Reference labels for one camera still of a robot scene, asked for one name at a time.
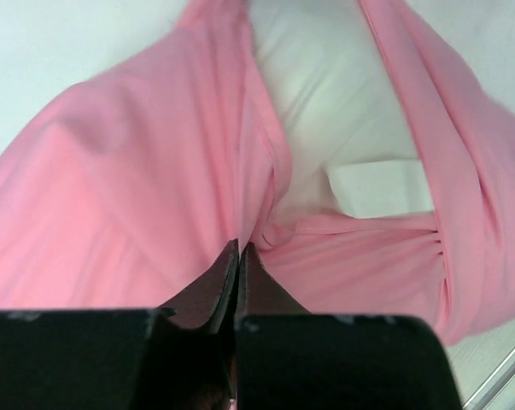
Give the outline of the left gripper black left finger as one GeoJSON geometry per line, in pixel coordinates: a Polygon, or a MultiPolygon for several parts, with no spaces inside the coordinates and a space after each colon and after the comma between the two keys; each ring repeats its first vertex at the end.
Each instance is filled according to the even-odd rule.
{"type": "Polygon", "coordinates": [[[0,310],[0,409],[227,409],[238,263],[154,308],[0,310]]]}

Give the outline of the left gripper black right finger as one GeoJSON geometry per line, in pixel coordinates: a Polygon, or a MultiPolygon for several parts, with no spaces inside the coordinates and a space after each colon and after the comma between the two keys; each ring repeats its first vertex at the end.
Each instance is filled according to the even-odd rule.
{"type": "Polygon", "coordinates": [[[459,409],[448,358],[421,319],[311,314],[265,270],[253,244],[239,266],[241,409],[459,409]]]}

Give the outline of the pink floral pillowcase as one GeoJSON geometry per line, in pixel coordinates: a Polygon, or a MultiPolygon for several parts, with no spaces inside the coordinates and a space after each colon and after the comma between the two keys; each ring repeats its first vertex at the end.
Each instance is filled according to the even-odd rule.
{"type": "Polygon", "coordinates": [[[2,153],[0,309],[156,306],[234,239],[314,313],[415,315],[448,344],[514,318],[515,115],[407,3],[355,1],[434,208],[280,222],[291,152],[251,2],[188,2],[2,153]]]}

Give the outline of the white pillow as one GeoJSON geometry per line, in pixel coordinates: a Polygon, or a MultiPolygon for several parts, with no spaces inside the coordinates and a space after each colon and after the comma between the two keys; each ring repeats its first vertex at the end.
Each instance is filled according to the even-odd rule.
{"type": "Polygon", "coordinates": [[[255,60],[290,147],[275,218],[406,216],[434,204],[410,128],[355,1],[253,1],[255,60]]]}

